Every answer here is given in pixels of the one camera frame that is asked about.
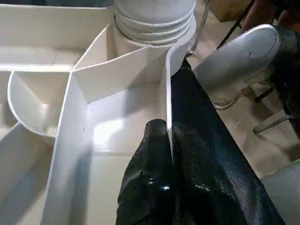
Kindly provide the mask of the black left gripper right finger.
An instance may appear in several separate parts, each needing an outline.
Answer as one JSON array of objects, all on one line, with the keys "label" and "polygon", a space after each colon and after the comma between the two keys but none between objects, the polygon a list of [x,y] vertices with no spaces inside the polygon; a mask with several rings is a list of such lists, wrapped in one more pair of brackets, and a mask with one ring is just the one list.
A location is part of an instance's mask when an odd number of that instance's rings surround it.
[{"label": "black left gripper right finger", "polygon": [[227,175],[196,129],[177,122],[172,137],[184,223],[245,225],[246,218]]}]

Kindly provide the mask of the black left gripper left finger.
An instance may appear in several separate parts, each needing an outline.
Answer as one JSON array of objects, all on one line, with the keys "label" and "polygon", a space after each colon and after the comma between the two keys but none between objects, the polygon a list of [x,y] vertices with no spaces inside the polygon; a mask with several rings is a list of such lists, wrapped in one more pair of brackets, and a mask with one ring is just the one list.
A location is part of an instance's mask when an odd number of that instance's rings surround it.
[{"label": "black left gripper left finger", "polygon": [[130,159],[118,195],[117,225],[171,225],[175,181],[166,122],[149,121]]}]

